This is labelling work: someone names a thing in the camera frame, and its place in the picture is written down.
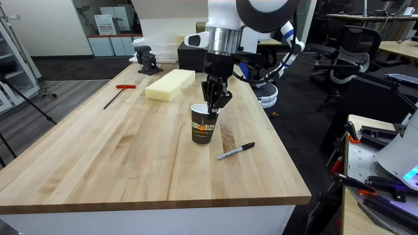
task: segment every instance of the black box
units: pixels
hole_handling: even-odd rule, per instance
[[[179,69],[203,72],[206,49],[186,46],[184,42],[177,49]]]

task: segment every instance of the white cup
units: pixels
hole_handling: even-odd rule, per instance
[[[403,13],[403,15],[410,15],[410,14],[412,14],[414,12],[415,12],[415,8],[408,7],[408,8],[405,9],[405,12]]]

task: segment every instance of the blue light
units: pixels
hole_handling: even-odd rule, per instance
[[[414,177],[414,173],[412,173],[412,172],[408,172],[407,174],[405,174],[404,176],[403,176],[403,178],[404,179],[411,179],[412,177]]]

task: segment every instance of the keyboard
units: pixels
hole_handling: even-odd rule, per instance
[[[416,77],[410,77],[407,75],[403,75],[403,74],[387,74],[388,76],[398,79],[399,82],[405,82],[405,83],[410,83],[413,85],[418,85],[418,78]]]

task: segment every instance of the tripod stand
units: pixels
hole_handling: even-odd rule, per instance
[[[54,120],[50,116],[48,116],[46,113],[44,113],[32,101],[30,101],[24,94],[22,94],[18,89],[16,89],[16,87],[14,87],[12,84],[10,84],[10,82],[6,79],[6,77],[4,76],[4,74],[1,74],[1,73],[0,73],[0,82],[8,85],[14,92],[16,92],[18,95],[20,95],[24,100],[26,100],[30,105],[32,105],[36,110],[38,110],[43,116],[45,116],[45,118],[48,121],[52,122],[54,125],[57,125],[57,123],[54,122]],[[8,148],[8,150],[11,152],[11,154],[13,155],[13,158],[17,158],[15,152],[9,146],[9,144],[6,141],[6,139],[4,139],[3,135],[1,135],[1,133],[0,133],[0,139],[3,141],[4,145],[6,145],[6,147]],[[2,160],[1,157],[0,157],[0,164],[3,167],[6,167],[6,164],[4,163],[4,161]]]

